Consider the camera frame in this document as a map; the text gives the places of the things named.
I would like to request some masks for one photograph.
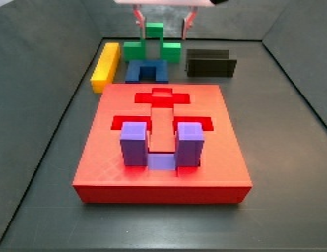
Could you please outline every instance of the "gray tabletop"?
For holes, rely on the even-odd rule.
[[[189,79],[184,55],[170,65],[170,83],[213,83],[222,90],[254,183],[244,203],[81,203],[70,184],[99,102],[93,64],[0,249],[327,248],[327,130],[260,42],[184,42],[185,49],[205,47],[230,49],[233,78]],[[121,62],[117,82],[125,69]]]

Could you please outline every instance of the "purple cube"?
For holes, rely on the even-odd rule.
[[[145,122],[122,124],[121,145],[125,166],[147,166]]]
[[[198,167],[205,142],[202,124],[178,123],[175,162],[178,167]]]

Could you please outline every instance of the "large red block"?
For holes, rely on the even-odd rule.
[[[201,122],[201,166],[178,167],[175,171],[125,167],[119,125],[127,117],[150,124],[149,142],[153,131],[150,145],[162,153],[173,149],[177,123]],[[252,180],[218,86],[106,86],[73,186],[85,203],[240,203]]]

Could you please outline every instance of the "toy block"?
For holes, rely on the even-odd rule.
[[[146,37],[163,38],[163,23],[146,23]]]
[[[237,59],[229,58],[229,50],[188,50],[189,77],[233,77],[236,65]]]
[[[171,108],[151,108],[151,131],[149,135],[150,153],[174,153],[175,135],[174,135],[174,117]]]
[[[90,79],[94,93],[102,93],[106,84],[110,84],[114,81],[119,60],[119,44],[107,43]]]
[[[150,103],[134,102],[135,94],[153,93],[158,96],[173,94],[173,98],[175,94],[186,95],[179,100],[184,103],[174,100],[174,108],[153,109]],[[131,116],[137,116],[137,113],[154,116],[150,119],[151,131],[155,133],[161,126],[161,121],[155,122],[161,120],[155,113],[161,109],[165,120],[167,116],[210,118],[213,130],[204,131],[198,167],[177,166],[175,170],[149,170],[145,166],[127,168],[123,164],[121,130],[110,128],[115,116],[126,116],[127,113]],[[174,110],[174,114],[169,115],[167,110]],[[166,128],[171,130],[175,145],[173,126]],[[73,187],[85,203],[237,204],[245,199],[252,186],[218,86],[106,86],[73,180]]]
[[[169,83],[167,61],[130,60],[125,82],[139,83],[139,79],[151,79],[155,83]]]
[[[122,124],[121,145],[125,166],[147,166],[145,122]]]
[[[145,41],[123,43],[123,60],[143,60],[146,58]]]
[[[159,49],[159,58],[170,63],[179,63],[182,54],[181,43],[162,43]]]
[[[150,170],[175,170],[177,165],[174,154],[149,154],[147,168]]]
[[[181,122],[177,133],[175,162],[179,167],[197,167],[201,162],[204,147],[204,130],[201,123]]]

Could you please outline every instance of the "yellow block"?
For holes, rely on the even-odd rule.
[[[102,93],[106,84],[110,84],[114,81],[119,60],[121,60],[119,44],[107,43],[90,80],[94,93]]]

